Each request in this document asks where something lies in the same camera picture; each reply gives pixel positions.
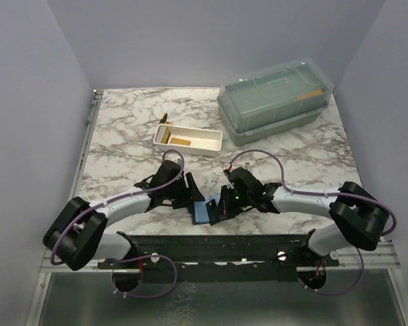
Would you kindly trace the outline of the white rectangular tray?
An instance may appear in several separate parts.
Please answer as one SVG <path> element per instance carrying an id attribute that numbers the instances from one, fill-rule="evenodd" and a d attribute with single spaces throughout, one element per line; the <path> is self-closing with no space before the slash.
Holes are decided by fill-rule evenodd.
<path id="1" fill-rule="evenodd" d="M 160 150 L 175 149 L 182 154 L 215 157 L 222 149 L 223 132 L 159 124 L 153 144 Z"/>

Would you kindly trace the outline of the blue card holder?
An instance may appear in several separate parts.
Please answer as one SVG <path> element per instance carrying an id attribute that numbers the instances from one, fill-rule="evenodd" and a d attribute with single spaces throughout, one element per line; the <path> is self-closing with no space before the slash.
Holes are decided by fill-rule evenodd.
<path id="1" fill-rule="evenodd" d="M 219 203 L 220 194 L 211 195 L 205 198 L 204 201 L 195 201 L 188 207 L 193 225 L 209 224 L 209 215 L 207 213 L 206 204 L 212 200 Z"/>

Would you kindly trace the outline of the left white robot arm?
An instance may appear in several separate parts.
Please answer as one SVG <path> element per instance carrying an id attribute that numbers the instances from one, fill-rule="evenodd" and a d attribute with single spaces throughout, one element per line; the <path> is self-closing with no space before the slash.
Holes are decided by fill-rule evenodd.
<path id="1" fill-rule="evenodd" d="M 130 268 L 137 260 L 137 243 L 123 232 L 105 233 L 107 227 L 158 206 L 190 208 L 204 199 L 192 174 L 165 160 L 155 174 L 121 194 L 100 202 L 70 199 L 42 242 L 52 253 L 52 264 L 65 264 L 73 271 L 93 259 L 114 260 Z"/>

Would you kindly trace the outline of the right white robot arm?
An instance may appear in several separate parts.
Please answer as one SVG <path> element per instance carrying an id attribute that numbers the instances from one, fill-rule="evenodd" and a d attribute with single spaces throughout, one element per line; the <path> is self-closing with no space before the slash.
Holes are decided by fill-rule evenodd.
<path id="1" fill-rule="evenodd" d="M 329 218 L 332 225 L 308 233 L 299 249 L 300 260 L 314 266 L 332 251 L 353 246 L 374 251 L 390 216 L 385 206 L 359 184 L 346 181 L 340 188 L 287 189 L 282 183 L 261 183 L 245 168 L 226 170 L 228 185 L 218 200 L 206 204 L 214 225 L 256 209 L 261 213 L 303 213 Z"/>

